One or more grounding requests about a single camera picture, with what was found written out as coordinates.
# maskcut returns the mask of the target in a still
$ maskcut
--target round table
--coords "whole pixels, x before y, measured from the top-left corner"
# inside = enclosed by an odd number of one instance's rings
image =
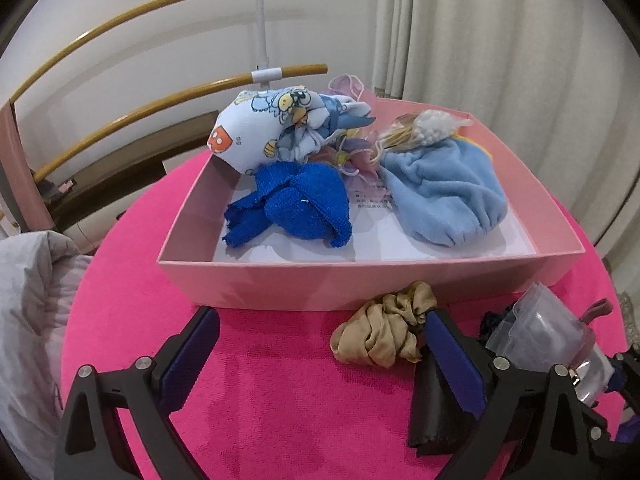
[[[93,364],[99,372],[129,367],[139,356],[154,355],[194,314],[194,305],[169,282],[156,258],[206,160],[206,153],[196,156],[156,183],[100,245],[66,329],[65,398],[81,365]],[[610,279],[580,227],[565,214],[587,251],[553,290],[578,315],[608,297],[616,310],[592,327],[605,353],[624,351]],[[477,335],[482,314],[511,301],[507,296],[452,304],[449,311],[465,333]],[[334,360],[329,337],[350,313],[218,311],[220,339],[185,407],[171,416],[212,480],[437,475],[447,457],[419,460],[406,446],[412,365],[381,370]],[[617,394],[600,398],[597,410],[612,433],[622,407]],[[158,478],[128,413],[123,427],[144,478]]]

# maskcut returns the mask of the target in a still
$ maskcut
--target beige curtain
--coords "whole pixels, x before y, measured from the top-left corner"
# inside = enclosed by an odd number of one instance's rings
[[[378,0],[378,94],[466,110],[640,304],[640,57],[601,0]]]

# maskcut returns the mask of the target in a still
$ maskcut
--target box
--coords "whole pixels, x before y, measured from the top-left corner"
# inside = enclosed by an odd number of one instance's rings
[[[427,104],[378,99],[373,128],[383,128]],[[568,221],[527,167],[487,127],[464,135],[484,146],[507,195],[510,211],[530,251],[483,256],[430,256],[381,261],[214,261],[225,229],[223,213],[236,193],[238,173],[211,156],[188,193],[158,257],[169,279],[196,304],[257,310],[354,310],[374,296],[415,280],[429,283],[439,302],[474,300],[526,290],[533,282],[553,285],[584,253]]]

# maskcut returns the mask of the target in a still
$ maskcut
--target beige scrunchie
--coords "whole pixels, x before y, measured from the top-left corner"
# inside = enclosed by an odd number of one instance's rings
[[[408,290],[368,301],[334,330],[330,346],[341,363],[391,367],[396,355],[417,363],[420,351],[410,327],[424,324],[427,310],[437,305],[431,287],[413,283]]]

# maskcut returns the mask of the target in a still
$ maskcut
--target blue knit cloth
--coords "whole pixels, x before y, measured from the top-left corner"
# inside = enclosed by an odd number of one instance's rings
[[[347,192],[328,164],[279,161],[261,167],[255,183],[256,191],[226,209],[227,245],[241,246],[272,223],[303,240],[330,239],[332,247],[351,238]]]
[[[507,199],[487,152],[451,137],[410,152],[386,152],[380,177],[412,236],[442,246],[484,236],[507,215]]]

